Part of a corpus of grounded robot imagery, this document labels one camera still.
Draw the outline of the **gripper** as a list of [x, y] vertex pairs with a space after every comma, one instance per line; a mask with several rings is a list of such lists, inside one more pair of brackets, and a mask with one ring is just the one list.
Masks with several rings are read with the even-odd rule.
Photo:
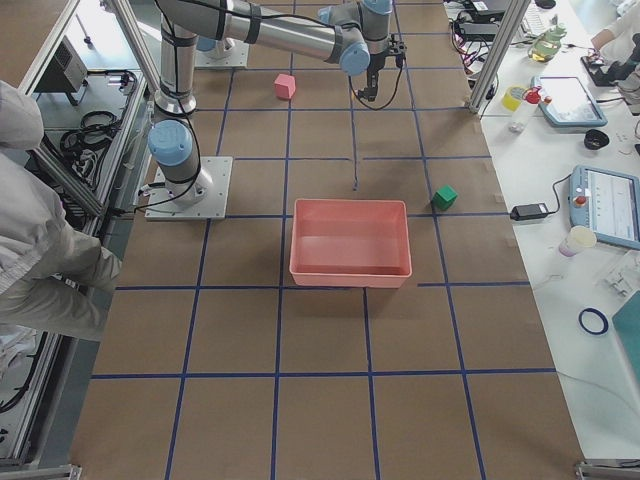
[[393, 58], [395, 66], [402, 71], [406, 61], [406, 45], [395, 34], [390, 34], [383, 42], [383, 49], [370, 55], [366, 70], [366, 88], [357, 91], [357, 97], [367, 102], [376, 100], [378, 92], [379, 72], [385, 67], [387, 59]]

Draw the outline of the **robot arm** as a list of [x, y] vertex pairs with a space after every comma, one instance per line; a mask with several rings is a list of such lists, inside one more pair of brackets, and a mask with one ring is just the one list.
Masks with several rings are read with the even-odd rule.
[[280, 13], [250, 1], [161, 1], [161, 66], [154, 95], [156, 118], [148, 148], [158, 166], [154, 219], [221, 219], [226, 213], [232, 160], [205, 157], [190, 123], [195, 53], [200, 38], [295, 53], [337, 65], [348, 77], [365, 75], [356, 92], [369, 105], [378, 95], [388, 59], [403, 67], [406, 47], [390, 31], [390, 1], [349, 1], [322, 8], [317, 17]]
[[211, 60], [223, 60], [233, 54], [235, 41], [229, 38], [216, 40], [200, 36], [196, 44], [196, 49]]

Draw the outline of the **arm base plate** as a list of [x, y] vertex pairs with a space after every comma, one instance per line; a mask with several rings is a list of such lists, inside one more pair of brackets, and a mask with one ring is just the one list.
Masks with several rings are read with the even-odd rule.
[[223, 220], [226, 217], [232, 166], [232, 157], [202, 157], [195, 185], [181, 197], [179, 195], [190, 183], [167, 183], [161, 168], [157, 167], [154, 181], [164, 182], [165, 185], [150, 192], [151, 206], [144, 210], [144, 217], [149, 221]]
[[200, 70], [245, 69], [248, 66], [249, 46], [237, 41], [218, 41], [211, 49], [198, 49], [195, 68]]

